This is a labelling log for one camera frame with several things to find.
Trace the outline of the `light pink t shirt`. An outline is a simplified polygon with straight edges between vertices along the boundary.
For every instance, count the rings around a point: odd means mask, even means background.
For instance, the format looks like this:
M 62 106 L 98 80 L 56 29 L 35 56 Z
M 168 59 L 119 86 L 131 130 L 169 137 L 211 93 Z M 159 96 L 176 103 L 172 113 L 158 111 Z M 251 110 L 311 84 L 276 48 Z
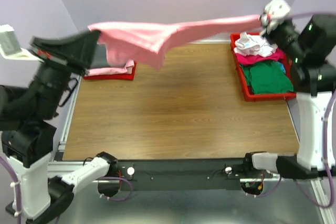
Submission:
M 134 60 L 160 69 L 165 54 L 172 48 L 220 33 L 235 33 L 261 27 L 258 15 L 220 18 L 174 24 L 101 22 L 89 25 L 100 32 L 111 64 Z

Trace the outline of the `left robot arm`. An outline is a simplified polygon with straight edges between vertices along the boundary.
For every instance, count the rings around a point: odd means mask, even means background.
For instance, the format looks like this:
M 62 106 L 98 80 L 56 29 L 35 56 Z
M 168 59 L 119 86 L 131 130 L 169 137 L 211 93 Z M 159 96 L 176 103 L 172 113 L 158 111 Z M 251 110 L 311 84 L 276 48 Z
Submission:
M 1 86 L 1 143 L 13 176 L 14 201 L 6 211 L 27 223 L 49 223 L 96 179 L 118 174 L 117 159 L 105 152 L 65 176 L 48 177 L 56 128 L 49 124 L 73 94 L 72 75 L 84 76 L 100 31 L 86 30 L 60 39 L 31 39 L 27 53 L 40 60 L 26 88 Z

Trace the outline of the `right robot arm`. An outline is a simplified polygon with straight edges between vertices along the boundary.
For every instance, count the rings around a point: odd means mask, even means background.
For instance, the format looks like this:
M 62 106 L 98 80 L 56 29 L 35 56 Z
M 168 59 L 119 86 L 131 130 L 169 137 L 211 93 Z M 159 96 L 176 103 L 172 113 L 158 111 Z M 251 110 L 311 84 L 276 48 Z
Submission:
M 283 178 L 304 180 L 335 176 L 331 112 L 335 102 L 335 67 L 327 56 L 335 47 L 335 14 L 314 14 L 302 32 L 290 18 L 267 27 L 262 36 L 291 60 L 290 77 L 300 115 L 296 154 L 247 153 L 245 170 L 268 170 Z

